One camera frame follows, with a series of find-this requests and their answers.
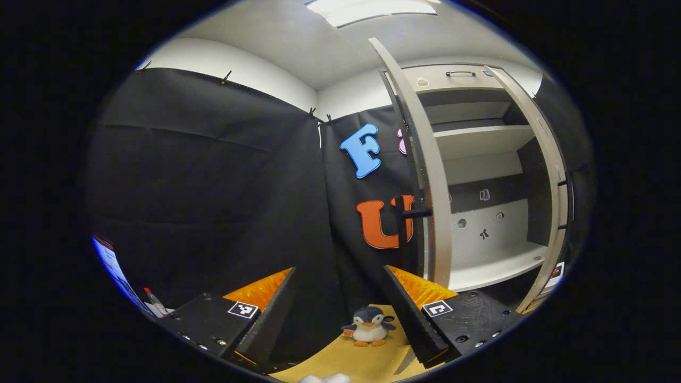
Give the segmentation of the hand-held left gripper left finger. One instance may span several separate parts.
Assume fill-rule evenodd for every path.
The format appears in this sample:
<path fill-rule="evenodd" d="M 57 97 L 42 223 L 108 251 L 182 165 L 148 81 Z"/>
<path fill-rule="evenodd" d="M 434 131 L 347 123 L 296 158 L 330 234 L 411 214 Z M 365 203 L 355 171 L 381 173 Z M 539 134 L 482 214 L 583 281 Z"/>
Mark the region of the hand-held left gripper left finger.
<path fill-rule="evenodd" d="M 214 358 L 264 369 L 296 291 L 292 267 L 222 297 L 203 293 L 160 318 L 160 326 Z"/>

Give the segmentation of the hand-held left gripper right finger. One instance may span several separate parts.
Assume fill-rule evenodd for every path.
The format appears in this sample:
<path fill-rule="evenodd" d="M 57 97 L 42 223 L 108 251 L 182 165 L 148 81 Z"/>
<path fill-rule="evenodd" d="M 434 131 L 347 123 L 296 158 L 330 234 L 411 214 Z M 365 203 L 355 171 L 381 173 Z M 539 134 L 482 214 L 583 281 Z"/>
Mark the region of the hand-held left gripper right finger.
<path fill-rule="evenodd" d="M 489 346 L 523 319 L 516 310 L 479 289 L 418 306 L 397 272 L 389 265 L 383 267 L 384 292 L 425 368 L 450 363 Z"/>

